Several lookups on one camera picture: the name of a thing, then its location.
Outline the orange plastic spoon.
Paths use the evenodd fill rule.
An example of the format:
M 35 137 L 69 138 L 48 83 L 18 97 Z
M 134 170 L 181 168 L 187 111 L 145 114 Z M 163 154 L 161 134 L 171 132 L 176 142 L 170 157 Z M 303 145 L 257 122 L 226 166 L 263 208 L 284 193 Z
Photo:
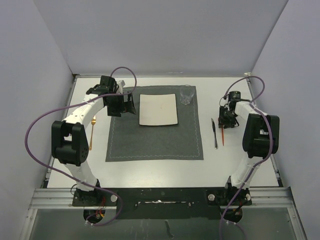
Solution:
M 221 128 L 221 141 L 222 141 L 222 146 L 225 145 L 225 137 L 224 137 L 224 128 Z

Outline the white square plate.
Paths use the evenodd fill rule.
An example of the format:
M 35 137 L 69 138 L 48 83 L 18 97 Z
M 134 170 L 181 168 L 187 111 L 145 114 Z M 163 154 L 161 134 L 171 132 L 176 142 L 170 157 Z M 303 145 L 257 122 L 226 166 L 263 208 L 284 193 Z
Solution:
M 177 124 L 177 102 L 174 93 L 139 96 L 139 125 L 157 127 Z

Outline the silver table knife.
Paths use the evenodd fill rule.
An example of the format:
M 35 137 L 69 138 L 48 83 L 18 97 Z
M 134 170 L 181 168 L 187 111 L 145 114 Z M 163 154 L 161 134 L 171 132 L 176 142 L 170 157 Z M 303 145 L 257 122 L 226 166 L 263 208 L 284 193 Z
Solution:
M 211 118 L 211 125 L 212 125 L 212 131 L 213 131 L 213 137 L 214 137 L 214 148 L 217 150 L 219 148 L 218 141 L 217 141 L 217 131 L 216 131 L 216 125 L 213 118 Z

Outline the grey cloth placemat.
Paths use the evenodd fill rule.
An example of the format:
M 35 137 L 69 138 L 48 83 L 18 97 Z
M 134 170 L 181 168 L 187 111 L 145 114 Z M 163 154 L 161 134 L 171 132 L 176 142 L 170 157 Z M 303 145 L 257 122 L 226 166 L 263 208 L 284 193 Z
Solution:
M 203 160 L 198 99 L 180 101 L 179 85 L 138 86 L 133 91 L 135 114 L 124 113 L 110 121 L 106 162 L 140 160 Z M 175 94 L 177 124 L 144 126 L 139 124 L 140 96 Z

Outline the clear plastic cup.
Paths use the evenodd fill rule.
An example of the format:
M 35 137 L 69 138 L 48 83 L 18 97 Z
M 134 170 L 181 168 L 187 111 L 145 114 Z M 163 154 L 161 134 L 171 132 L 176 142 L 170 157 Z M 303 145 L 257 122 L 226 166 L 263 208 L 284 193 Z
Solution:
M 180 102 L 184 105 L 188 105 L 191 103 L 194 94 L 195 94 L 195 87 L 191 85 L 182 85 L 180 87 Z

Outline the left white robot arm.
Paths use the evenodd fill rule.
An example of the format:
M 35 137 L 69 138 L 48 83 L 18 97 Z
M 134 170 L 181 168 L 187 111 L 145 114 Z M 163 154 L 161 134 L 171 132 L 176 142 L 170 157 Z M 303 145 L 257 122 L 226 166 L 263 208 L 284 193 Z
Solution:
M 90 151 L 86 127 L 101 110 L 110 117 L 123 113 L 135 114 L 133 95 L 124 91 L 125 82 L 111 76 L 101 76 L 100 82 L 89 88 L 78 106 L 69 116 L 51 126 L 51 154 L 76 179 L 76 193 L 88 204 L 100 203 L 102 193 L 99 180 L 93 175 L 87 158 Z

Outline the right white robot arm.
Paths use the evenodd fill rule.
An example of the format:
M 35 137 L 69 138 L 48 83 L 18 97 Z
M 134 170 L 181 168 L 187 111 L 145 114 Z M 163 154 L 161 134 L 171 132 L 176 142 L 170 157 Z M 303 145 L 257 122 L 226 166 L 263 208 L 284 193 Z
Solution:
M 225 130 L 239 127 L 239 118 L 245 121 L 242 137 L 244 155 L 222 192 L 223 200 L 233 205 L 240 198 L 248 197 L 254 174 L 278 151 L 280 118 L 261 111 L 251 100 L 241 98 L 239 91 L 231 91 L 220 100 L 224 101 L 219 105 L 218 115 L 222 143 L 225 142 Z

